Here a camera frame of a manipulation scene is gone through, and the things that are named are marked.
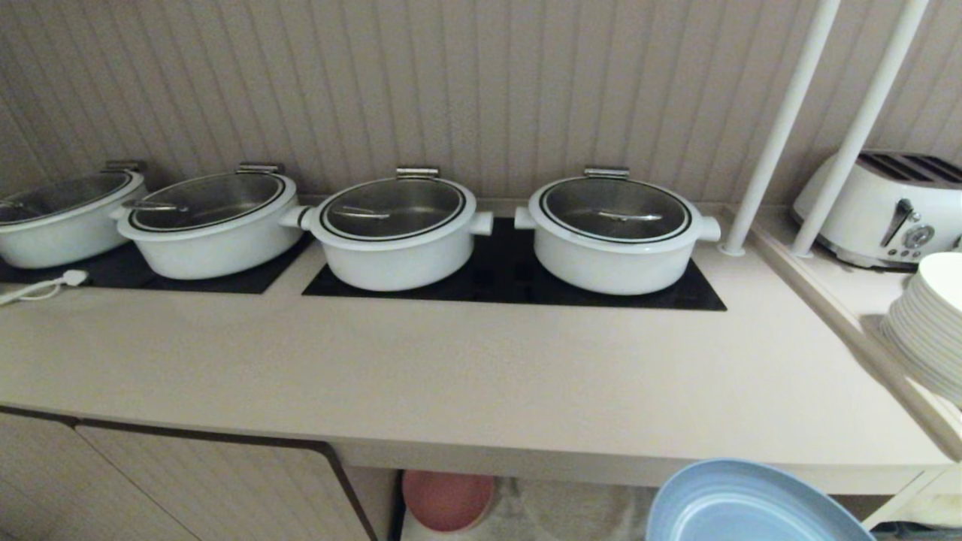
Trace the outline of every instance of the white toaster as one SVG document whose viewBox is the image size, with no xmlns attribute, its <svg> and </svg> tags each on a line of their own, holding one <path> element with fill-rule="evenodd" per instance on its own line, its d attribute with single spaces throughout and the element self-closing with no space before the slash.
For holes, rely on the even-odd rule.
<svg viewBox="0 0 962 541">
<path fill-rule="evenodd" d="M 825 160 L 792 205 L 808 217 L 835 156 Z M 828 213 L 818 240 L 858 267 L 912 269 L 962 236 L 962 168 L 924 154 L 866 150 Z"/>
</svg>

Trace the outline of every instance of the glass lid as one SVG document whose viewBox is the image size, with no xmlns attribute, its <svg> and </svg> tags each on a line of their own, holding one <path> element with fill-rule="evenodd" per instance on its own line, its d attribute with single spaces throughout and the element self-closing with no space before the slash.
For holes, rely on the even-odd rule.
<svg viewBox="0 0 962 541">
<path fill-rule="evenodd" d="M 444 181 L 391 178 L 342 193 L 325 207 L 321 222 L 341 237 L 396 240 L 437 229 L 464 207 L 461 191 Z"/>
<path fill-rule="evenodd" d="M 0 197 L 0 225 L 43 219 L 83 207 L 117 192 L 131 178 L 124 172 L 102 172 Z"/>
<path fill-rule="evenodd" d="M 262 173 L 231 173 L 187 180 L 141 201 L 130 223 L 148 231 L 184 231 L 249 215 L 284 191 L 284 182 Z"/>
<path fill-rule="evenodd" d="M 611 178 L 576 178 L 542 195 L 553 221 L 580 235 L 621 243 L 663 240 L 691 223 L 685 205 L 653 186 Z"/>
</svg>

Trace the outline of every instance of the cabinet door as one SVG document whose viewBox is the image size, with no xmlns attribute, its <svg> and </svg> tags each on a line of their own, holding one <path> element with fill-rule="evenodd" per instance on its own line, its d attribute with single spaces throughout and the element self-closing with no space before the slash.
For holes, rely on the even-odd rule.
<svg viewBox="0 0 962 541">
<path fill-rule="evenodd" d="M 0 412 L 0 539 L 195 541 L 73 429 Z"/>
<path fill-rule="evenodd" d="M 374 539 L 326 445 L 104 424 L 77 430 L 202 541 Z"/>
</svg>

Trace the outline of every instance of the light blue bowl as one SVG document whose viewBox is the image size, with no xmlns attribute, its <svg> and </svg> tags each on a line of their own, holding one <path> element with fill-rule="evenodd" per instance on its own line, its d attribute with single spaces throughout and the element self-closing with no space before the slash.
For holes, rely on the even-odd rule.
<svg viewBox="0 0 962 541">
<path fill-rule="evenodd" d="M 745 460 L 697 462 L 658 492 L 646 541 L 874 541 L 797 477 Z"/>
</svg>

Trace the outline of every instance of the toaster lever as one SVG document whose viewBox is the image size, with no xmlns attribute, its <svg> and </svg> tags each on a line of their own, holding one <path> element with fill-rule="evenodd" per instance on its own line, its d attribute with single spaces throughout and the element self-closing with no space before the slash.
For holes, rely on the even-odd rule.
<svg viewBox="0 0 962 541">
<path fill-rule="evenodd" d="M 887 246 L 895 238 L 896 233 L 899 232 L 905 221 L 909 219 L 910 216 L 915 212 L 915 208 L 912 206 L 912 201 L 908 199 L 899 199 L 899 203 L 896 205 L 896 211 L 892 215 L 892 223 L 889 224 L 888 231 L 885 232 L 885 236 L 882 237 L 882 246 Z"/>
</svg>

